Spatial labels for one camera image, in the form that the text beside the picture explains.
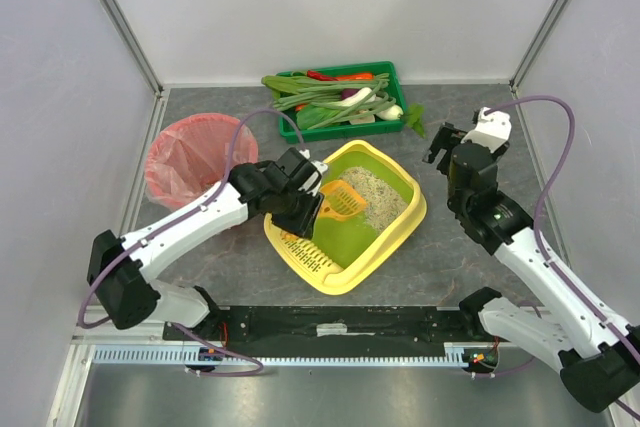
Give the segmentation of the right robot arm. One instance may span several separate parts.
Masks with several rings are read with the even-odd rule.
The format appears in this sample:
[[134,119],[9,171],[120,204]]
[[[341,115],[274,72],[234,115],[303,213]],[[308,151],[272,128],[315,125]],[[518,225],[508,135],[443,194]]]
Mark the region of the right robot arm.
[[474,326],[552,368],[580,405],[599,413],[639,383],[639,329],[599,299],[499,190],[497,162],[510,132],[508,125],[483,134],[444,123],[425,160],[446,176],[447,206],[466,235],[522,280],[553,319],[527,314],[490,288],[462,308]]

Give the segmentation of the orange litter scoop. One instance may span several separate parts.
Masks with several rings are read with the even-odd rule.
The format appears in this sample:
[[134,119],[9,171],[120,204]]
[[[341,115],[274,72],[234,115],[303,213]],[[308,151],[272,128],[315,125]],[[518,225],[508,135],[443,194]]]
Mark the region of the orange litter scoop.
[[[298,193],[304,192],[295,192],[292,194],[290,196],[292,204],[294,202],[294,196]],[[367,205],[366,201],[355,189],[342,180],[333,180],[321,185],[315,194],[318,193],[324,195],[324,201],[316,221],[318,219],[329,219],[344,222],[363,213]]]

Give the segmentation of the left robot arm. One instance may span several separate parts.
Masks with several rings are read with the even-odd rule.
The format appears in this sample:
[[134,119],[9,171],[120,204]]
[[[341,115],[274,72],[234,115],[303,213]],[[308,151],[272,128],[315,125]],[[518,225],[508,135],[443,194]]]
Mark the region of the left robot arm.
[[154,224],[118,238],[94,240],[90,292],[119,330],[147,320],[196,327],[217,307],[200,287],[179,287],[160,274],[204,241],[257,215],[283,221],[283,230],[309,238],[323,196],[327,164],[298,159],[233,167],[209,191]]

